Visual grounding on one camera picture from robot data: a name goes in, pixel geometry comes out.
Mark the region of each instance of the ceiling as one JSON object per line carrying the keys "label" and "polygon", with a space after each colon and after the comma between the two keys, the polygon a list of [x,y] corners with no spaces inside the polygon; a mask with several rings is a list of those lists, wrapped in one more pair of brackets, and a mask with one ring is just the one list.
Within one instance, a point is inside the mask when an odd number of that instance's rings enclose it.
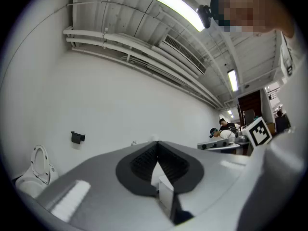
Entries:
{"label": "ceiling", "polygon": [[[210,0],[183,0],[193,9]],[[73,27],[108,33],[125,33],[157,45],[167,33],[186,46],[206,67],[202,83],[224,103],[274,79],[280,53],[280,34],[224,33],[212,23],[198,32],[188,21],[155,0],[74,0]],[[239,90],[233,92],[227,72],[235,69]],[[235,106],[236,102],[227,103]]]}

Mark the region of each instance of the air vent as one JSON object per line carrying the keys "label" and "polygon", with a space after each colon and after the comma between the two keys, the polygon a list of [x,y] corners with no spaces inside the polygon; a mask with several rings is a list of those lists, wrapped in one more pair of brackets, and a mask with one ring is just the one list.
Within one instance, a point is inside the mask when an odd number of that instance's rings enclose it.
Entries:
{"label": "air vent", "polygon": [[167,44],[171,48],[175,49],[178,53],[180,53],[185,59],[187,59],[201,74],[204,74],[206,69],[204,65],[188,50],[186,49],[181,43],[179,43],[177,40],[175,40],[170,35],[167,35],[165,39],[162,41],[162,43],[159,45],[160,48],[166,50],[171,55],[176,57],[178,60],[186,64],[190,69],[190,64],[187,64],[187,61],[183,60],[182,57],[176,56],[177,54],[174,52],[170,52],[170,50],[166,49],[166,47],[163,45],[163,43]]}

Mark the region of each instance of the fluorescent light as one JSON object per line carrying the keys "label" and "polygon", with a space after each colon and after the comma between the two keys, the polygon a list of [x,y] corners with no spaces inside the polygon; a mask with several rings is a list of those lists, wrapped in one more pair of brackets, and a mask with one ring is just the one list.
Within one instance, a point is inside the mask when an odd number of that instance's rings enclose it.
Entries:
{"label": "fluorescent light", "polygon": [[236,80],[236,74],[235,74],[235,70],[230,70],[228,72],[228,75],[229,75],[229,79],[230,79],[230,82],[231,82],[231,85],[232,85],[232,90],[233,91],[237,91],[238,90],[238,87],[237,87],[237,80]]}
{"label": "fluorescent light", "polygon": [[182,0],[157,0],[174,11],[178,12],[186,20],[188,20],[199,32],[201,32],[205,27],[198,15],[198,13],[193,10],[188,4],[184,3]]}

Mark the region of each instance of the toilet seat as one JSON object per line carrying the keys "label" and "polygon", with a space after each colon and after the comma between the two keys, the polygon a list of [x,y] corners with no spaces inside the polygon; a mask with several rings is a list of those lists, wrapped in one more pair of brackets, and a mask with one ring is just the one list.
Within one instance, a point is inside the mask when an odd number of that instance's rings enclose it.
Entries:
{"label": "toilet seat", "polygon": [[33,174],[45,184],[50,181],[50,165],[46,149],[37,145],[31,155],[31,168]]}

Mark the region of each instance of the black bracket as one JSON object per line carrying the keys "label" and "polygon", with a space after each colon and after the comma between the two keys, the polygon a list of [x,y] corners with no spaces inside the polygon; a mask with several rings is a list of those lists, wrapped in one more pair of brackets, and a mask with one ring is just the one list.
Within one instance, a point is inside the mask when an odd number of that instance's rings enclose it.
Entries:
{"label": "black bracket", "polygon": [[85,141],[86,135],[82,135],[79,133],[75,133],[74,131],[71,132],[72,134],[72,142],[76,144],[80,144],[80,141]]}

